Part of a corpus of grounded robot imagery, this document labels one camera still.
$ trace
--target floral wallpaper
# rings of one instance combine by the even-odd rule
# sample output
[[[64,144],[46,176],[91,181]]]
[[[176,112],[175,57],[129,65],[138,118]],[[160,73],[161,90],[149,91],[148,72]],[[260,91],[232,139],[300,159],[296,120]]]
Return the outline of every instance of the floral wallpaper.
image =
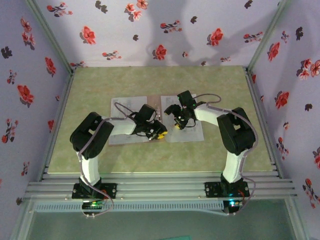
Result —
[[[74,68],[247,66],[279,0],[35,2]]]
[[[0,8],[0,239],[37,181],[68,72],[24,0]]]
[[[320,236],[318,3],[291,1],[252,72],[285,176],[298,189],[300,211],[315,239]]]

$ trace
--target ventilation grille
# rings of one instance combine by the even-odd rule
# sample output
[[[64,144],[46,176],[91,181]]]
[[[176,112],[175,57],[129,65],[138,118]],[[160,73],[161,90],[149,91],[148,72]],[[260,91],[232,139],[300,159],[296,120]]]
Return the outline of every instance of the ventilation grille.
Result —
[[[111,206],[103,205],[102,210]],[[113,212],[157,212],[157,211],[196,211],[196,210],[223,210],[223,201],[159,201],[159,202],[115,202]],[[38,213],[75,213],[82,211],[81,202],[46,202],[38,203],[34,209]],[[100,212],[99,207],[90,208],[92,212]]]

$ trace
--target white paper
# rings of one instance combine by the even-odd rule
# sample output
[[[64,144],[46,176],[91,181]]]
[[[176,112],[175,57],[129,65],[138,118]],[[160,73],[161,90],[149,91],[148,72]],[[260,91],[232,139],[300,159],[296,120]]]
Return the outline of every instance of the white paper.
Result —
[[[120,112],[116,107],[115,103],[120,103],[127,108],[131,109],[133,112],[139,112],[141,107],[147,103],[146,96],[134,96],[134,97],[117,97],[111,99],[111,118],[124,118],[122,112]],[[131,112],[118,105],[125,114],[130,115]],[[122,144],[134,144],[134,143],[145,143],[148,142],[147,137],[137,136],[137,135],[114,135],[109,137],[109,145],[122,145]]]
[[[168,134],[165,135],[165,140],[168,143],[204,141],[205,138],[201,121],[196,121],[194,123],[194,121],[190,119],[187,126],[193,126],[195,124],[195,127],[185,127],[183,130],[175,127],[176,122],[173,114],[165,114],[165,110],[173,104],[181,106],[177,96],[161,96],[162,123],[168,130]]]

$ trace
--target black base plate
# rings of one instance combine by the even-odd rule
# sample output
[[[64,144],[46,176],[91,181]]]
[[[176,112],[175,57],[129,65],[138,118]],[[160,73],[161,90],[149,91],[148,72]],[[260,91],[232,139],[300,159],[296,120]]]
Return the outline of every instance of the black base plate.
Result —
[[[240,184],[237,184],[235,190],[227,193],[222,190],[220,181],[205,182],[204,191],[207,198],[247,198],[250,196],[248,183],[245,181],[241,182]]]
[[[117,184],[116,183],[101,183],[100,190],[105,191],[112,199],[116,198]],[[83,189],[79,183],[73,185],[72,199],[92,199],[91,196],[83,194]],[[104,199],[105,196],[101,193],[96,195],[96,199]]]

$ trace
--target green mat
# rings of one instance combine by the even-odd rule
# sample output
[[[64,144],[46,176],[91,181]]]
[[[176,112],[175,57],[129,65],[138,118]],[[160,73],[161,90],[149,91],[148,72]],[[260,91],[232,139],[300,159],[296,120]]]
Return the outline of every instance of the green mat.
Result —
[[[159,240],[192,240],[190,236],[178,236],[166,239],[159,239]]]

